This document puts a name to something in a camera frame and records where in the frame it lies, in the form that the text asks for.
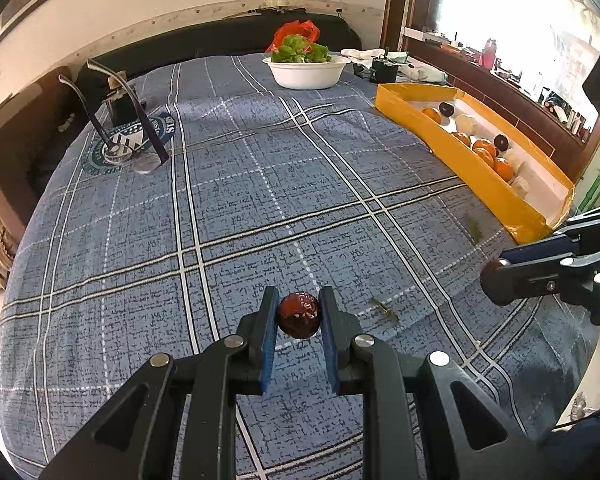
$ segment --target green lettuce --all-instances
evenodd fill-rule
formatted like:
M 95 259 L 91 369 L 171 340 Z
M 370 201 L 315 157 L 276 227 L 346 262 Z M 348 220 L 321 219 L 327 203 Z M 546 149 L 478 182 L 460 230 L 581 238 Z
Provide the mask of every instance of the green lettuce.
M 274 63 L 325 63 L 331 60 L 329 48 L 317 43 L 309 43 L 300 34 L 289 34 L 282 45 L 271 51 Z

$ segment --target yellow box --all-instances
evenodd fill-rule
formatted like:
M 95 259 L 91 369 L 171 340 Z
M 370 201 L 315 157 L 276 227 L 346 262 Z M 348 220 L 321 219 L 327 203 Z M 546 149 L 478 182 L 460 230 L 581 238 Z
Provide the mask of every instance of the yellow box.
M 478 155 L 417 108 L 443 101 L 454 104 L 456 109 L 471 110 L 483 136 L 502 133 L 509 139 L 516 156 L 527 165 L 525 176 L 529 177 L 529 184 L 535 183 L 535 189 L 531 188 L 525 199 Z M 493 212 L 517 243 L 545 238 L 567 218 L 573 202 L 573 182 L 522 132 L 462 90 L 424 84 L 382 84 L 378 86 L 376 108 L 419 136 Z

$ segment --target brown cabinet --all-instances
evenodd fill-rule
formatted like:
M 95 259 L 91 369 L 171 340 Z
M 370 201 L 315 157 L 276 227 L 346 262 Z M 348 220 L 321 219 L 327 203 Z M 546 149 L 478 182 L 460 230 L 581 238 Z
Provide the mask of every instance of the brown cabinet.
M 600 143 L 600 120 L 589 140 L 584 143 L 571 135 L 538 103 L 488 70 L 438 46 L 412 38 L 408 39 L 404 49 L 409 51 L 410 56 L 446 72 L 450 85 L 479 99 L 513 124 L 572 181 L 580 177 Z

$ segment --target bed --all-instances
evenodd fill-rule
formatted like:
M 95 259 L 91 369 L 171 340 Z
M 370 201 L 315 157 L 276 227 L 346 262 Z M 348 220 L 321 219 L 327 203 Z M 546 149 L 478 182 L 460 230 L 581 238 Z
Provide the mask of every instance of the bed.
M 448 352 L 533 437 L 580 382 L 598 337 L 586 311 L 486 299 L 480 270 L 512 238 L 374 110 L 376 87 L 345 70 L 333 88 L 288 91 L 263 56 L 136 79 L 171 153 L 155 173 L 109 166 L 88 125 L 52 175 L 0 318 L 0 424 L 24 478 L 149 356 L 231 334 L 266 285 L 333 285 L 366 332 Z M 237 427 L 240 478 L 361 477 L 361 399 L 330 392 L 318 336 L 278 334 L 269 391 L 239 399 Z

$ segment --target pink water bottle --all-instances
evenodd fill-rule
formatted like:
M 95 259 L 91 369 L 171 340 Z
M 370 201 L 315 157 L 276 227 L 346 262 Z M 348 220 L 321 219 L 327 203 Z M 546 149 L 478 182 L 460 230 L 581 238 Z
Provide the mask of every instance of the pink water bottle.
M 496 44 L 496 40 L 489 38 L 484 46 L 482 54 L 480 54 L 478 65 L 485 67 L 487 70 L 493 70 L 493 66 L 496 63 L 497 49 L 498 45 Z

